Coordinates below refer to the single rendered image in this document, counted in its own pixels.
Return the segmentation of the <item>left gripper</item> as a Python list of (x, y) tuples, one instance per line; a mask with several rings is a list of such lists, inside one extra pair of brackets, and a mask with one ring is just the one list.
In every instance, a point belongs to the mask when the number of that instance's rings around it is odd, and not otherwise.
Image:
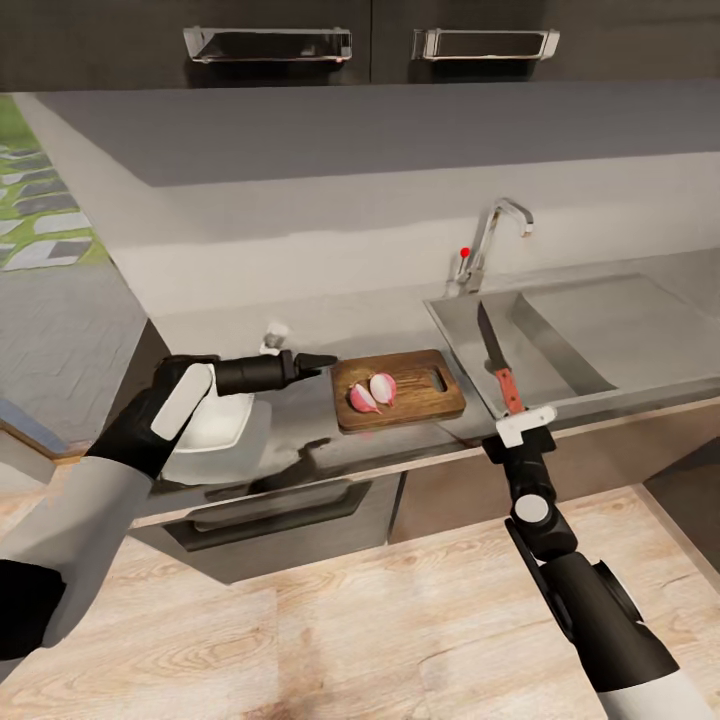
[(293, 381), (303, 380), (321, 374), (319, 367), (337, 363), (333, 355), (297, 353), (293, 357), (290, 349), (281, 349), (278, 355), (241, 357), (243, 371), (243, 393), (285, 389)]

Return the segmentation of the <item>parer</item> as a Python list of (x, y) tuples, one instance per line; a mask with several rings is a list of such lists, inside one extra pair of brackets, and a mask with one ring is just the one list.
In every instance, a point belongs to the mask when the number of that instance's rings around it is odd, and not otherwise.
[(484, 345), (490, 356), (491, 372), (500, 382), (502, 395), (510, 415), (524, 411), (526, 408), (522, 405), (510, 371), (506, 365), (506, 360), (496, 340), (492, 324), (490, 323), (489, 317), (481, 300), (478, 305), (477, 320), (479, 321), (480, 333), (482, 335)]

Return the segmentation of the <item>cutting board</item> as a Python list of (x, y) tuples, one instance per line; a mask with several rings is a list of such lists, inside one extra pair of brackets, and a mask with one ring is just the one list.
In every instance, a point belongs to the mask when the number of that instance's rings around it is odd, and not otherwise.
[[(467, 404), (440, 350), (339, 359), (328, 367), (337, 420), (343, 431), (458, 415), (464, 413)], [(444, 393), (434, 388), (430, 369), (440, 376), (445, 386)], [(388, 374), (396, 383), (394, 406), (374, 400), (381, 413), (363, 413), (350, 400), (352, 385), (359, 383), (374, 398), (370, 391), (370, 377), (380, 373)]]

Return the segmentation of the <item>bowl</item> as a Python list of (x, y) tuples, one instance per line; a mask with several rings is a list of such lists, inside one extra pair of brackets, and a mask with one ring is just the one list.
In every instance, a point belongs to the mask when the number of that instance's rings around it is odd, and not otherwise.
[(213, 381), (207, 395), (194, 410), (173, 453), (232, 449), (241, 440), (254, 400), (255, 392), (217, 397)]

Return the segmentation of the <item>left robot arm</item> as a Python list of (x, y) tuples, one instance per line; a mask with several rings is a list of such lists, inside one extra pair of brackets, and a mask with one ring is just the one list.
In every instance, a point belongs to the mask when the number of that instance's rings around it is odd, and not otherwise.
[[(257, 357), (173, 355), (33, 512), (0, 536), (0, 680), (56, 645), (95, 600), (121, 541), (212, 382), (217, 397), (285, 389), (337, 363), (279, 349), (269, 323)], [(211, 368), (210, 368), (210, 366)]]

